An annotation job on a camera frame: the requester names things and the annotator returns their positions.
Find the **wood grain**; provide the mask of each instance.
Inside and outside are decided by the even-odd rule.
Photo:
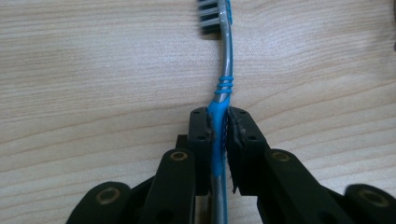
[[[155,174],[219,75],[196,7],[0,2],[1,223],[65,223],[90,188]],[[233,1],[233,105],[321,184],[396,196],[395,39],[391,0]],[[260,223],[229,192],[230,223]]]

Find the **light wood tabletop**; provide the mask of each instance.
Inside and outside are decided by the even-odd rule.
[[[396,196],[393,0],[232,6],[232,105],[322,185]],[[65,223],[94,186],[155,175],[212,98],[212,37],[195,0],[1,1],[0,222]],[[260,223],[228,189],[230,223]]]

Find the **blue toothbrush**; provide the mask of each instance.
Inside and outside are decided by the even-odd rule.
[[[199,14],[204,34],[221,32],[223,41],[223,64],[221,77],[207,113],[212,118],[215,141],[212,147],[212,223],[228,223],[225,174],[226,110],[230,104],[233,87],[233,41],[231,35],[232,12],[229,0],[201,0]]]

